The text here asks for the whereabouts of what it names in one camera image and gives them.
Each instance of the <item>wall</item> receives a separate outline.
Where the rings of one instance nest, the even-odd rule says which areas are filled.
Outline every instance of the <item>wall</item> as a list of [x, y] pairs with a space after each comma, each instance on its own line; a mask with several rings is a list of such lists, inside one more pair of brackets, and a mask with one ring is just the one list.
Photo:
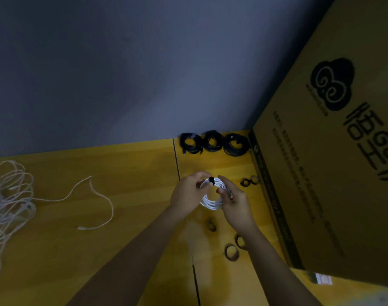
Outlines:
[[250, 128], [332, 0], [0, 0], [0, 156]]

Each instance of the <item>person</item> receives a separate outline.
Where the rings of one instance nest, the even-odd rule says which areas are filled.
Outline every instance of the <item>person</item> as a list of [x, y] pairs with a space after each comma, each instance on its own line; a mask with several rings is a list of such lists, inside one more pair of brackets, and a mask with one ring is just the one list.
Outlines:
[[[187, 217], [212, 187], [201, 183], [207, 172], [187, 176], [174, 189], [170, 205], [106, 263], [75, 294], [67, 306], [136, 305], [177, 224]], [[218, 188], [228, 223], [242, 236], [270, 306], [322, 305], [299, 281], [262, 234], [253, 219], [247, 195], [218, 176], [231, 191]]]

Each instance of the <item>brown cardboard box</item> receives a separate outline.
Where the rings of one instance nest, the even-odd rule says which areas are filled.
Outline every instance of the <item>brown cardboard box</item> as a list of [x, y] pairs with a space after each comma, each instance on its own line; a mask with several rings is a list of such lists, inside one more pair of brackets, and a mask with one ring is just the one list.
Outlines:
[[288, 262], [388, 285], [388, 0], [335, 0], [249, 139]]

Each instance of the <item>yellow wooden surface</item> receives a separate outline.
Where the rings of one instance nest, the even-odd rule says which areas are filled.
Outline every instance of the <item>yellow wooden surface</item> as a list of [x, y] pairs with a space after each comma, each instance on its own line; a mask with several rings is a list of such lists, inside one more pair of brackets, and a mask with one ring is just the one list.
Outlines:
[[[247, 135], [247, 131], [237, 133]], [[224, 175], [231, 179], [246, 192], [256, 223], [283, 257], [261, 187], [250, 185], [243, 188], [239, 185], [242, 178], [256, 174], [250, 153], [241, 157], [230, 157], [223, 150], [215, 153], [205, 150], [202, 154], [183, 154], [178, 139], [174, 141], [180, 176], [206, 170], [213, 176]], [[205, 226], [210, 217], [216, 221], [216, 232], [209, 231]], [[227, 243], [235, 243], [235, 231], [228, 225], [223, 212], [199, 206], [189, 219], [188, 235], [201, 305], [268, 305], [248, 253], [241, 250], [236, 262], [228, 261], [224, 257], [224, 246]], [[294, 272], [324, 306], [346, 305], [363, 299], [368, 294], [388, 291], [379, 286], [340, 278], [333, 278], [332, 286], [317, 285], [311, 283], [304, 272]]]
[[[64, 202], [36, 202], [36, 216], [8, 242], [0, 273], [0, 306], [64, 305], [118, 250], [168, 204], [178, 182], [172, 139], [12, 157], [34, 175], [35, 197], [59, 199], [93, 175]], [[146, 286], [140, 305], [197, 305], [183, 221]]]

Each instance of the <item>person's left hand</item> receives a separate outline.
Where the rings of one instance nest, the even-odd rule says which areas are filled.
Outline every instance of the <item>person's left hand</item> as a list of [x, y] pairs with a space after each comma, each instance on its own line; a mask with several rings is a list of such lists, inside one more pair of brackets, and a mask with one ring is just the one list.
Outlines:
[[170, 206], [177, 209], [183, 218], [188, 216], [212, 187], [209, 182], [200, 189], [202, 182], [209, 177], [211, 174], [207, 172], [196, 172], [181, 179], [171, 195]]

